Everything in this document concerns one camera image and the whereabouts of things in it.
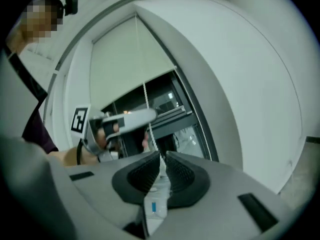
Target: roller blind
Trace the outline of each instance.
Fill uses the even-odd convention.
[[[144,24],[139,19],[129,19],[93,46],[91,104],[102,109],[140,86],[143,80],[148,82],[173,69],[174,65]]]

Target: black camera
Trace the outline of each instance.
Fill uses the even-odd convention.
[[[78,0],[65,0],[64,15],[75,15],[78,12]]]

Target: person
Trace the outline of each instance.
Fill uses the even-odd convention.
[[[31,2],[21,14],[19,23],[13,28],[6,39],[6,45],[12,53],[19,55],[28,44],[37,43],[41,38],[48,38],[58,25],[63,24],[64,6],[60,0],[36,0]],[[117,124],[113,125],[114,132],[119,131]],[[45,128],[39,112],[34,114],[22,134],[27,142],[32,142],[45,151],[49,156],[57,157],[64,166],[77,165],[77,148],[59,151]],[[96,142],[101,148],[107,146],[104,130],[99,129]],[[144,135],[142,146],[148,146],[148,135]],[[98,157],[82,147],[81,164],[93,165],[98,163]]]

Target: window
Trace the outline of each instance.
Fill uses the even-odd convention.
[[[162,154],[167,150],[177,151],[201,158],[208,158],[208,152],[199,131],[199,122],[187,100],[174,71],[159,76],[145,84],[149,106],[158,113],[152,122],[152,132],[158,149]],[[130,91],[114,101],[102,111],[114,115],[146,108],[143,86]],[[133,156],[142,152],[140,147],[145,130],[138,129],[121,137],[124,156]],[[149,148],[153,150],[151,137]]]

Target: gray panel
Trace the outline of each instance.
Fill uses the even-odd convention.
[[[72,218],[59,199],[42,148],[22,140],[1,137],[0,170],[10,194],[21,205],[14,211],[23,215],[23,208],[54,239],[76,239]]]
[[[58,191],[59,197],[67,210],[76,228],[77,239],[137,239],[122,229],[113,225],[102,216],[88,201],[79,193],[79,190],[71,181],[66,169],[55,157],[49,157],[51,173]],[[79,165],[73,168],[87,172],[90,168]]]
[[[237,198],[247,193],[253,193],[279,221],[292,216],[279,196],[240,170],[195,156],[173,153],[204,168],[211,185],[195,205],[168,210],[166,219],[152,240],[247,240],[257,237],[261,234],[260,229]]]
[[[151,152],[130,156],[96,165],[79,165],[67,168],[69,175],[92,172],[94,175],[76,180],[73,184],[102,217],[120,229],[136,220],[139,206],[124,202],[112,186],[114,174],[121,168],[150,155]]]

